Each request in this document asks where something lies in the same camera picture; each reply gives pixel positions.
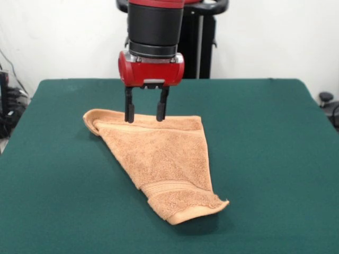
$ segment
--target green felt surface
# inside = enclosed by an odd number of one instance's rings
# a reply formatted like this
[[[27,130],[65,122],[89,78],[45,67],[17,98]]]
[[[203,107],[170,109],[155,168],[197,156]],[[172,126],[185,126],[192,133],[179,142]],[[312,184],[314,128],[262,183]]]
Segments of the green felt surface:
[[[137,113],[159,91],[136,89]],[[339,138],[298,80],[186,80],[168,114],[201,115],[215,193],[231,205],[171,226],[101,138],[119,80],[47,80],[0,157],[0,253],[339,253]]]

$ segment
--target black stand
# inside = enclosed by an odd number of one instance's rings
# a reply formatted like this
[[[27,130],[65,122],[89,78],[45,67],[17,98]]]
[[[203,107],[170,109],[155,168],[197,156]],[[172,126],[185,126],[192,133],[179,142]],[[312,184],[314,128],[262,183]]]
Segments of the black stand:
[[[213,16],[183,16],[178,52],[185,59],[184,78],[210,78],[215,30]]]

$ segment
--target orange towel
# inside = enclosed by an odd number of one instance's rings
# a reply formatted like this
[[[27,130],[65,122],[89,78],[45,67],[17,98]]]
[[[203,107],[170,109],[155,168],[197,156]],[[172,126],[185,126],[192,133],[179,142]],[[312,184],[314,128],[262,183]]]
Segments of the orange towel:
[[[157,122],[155,116],[137,114],[129,124],[121,112],[90,110],[84,121],[170,224],[217,213],[229,204],[213,193],[199,116],[167,116]]]

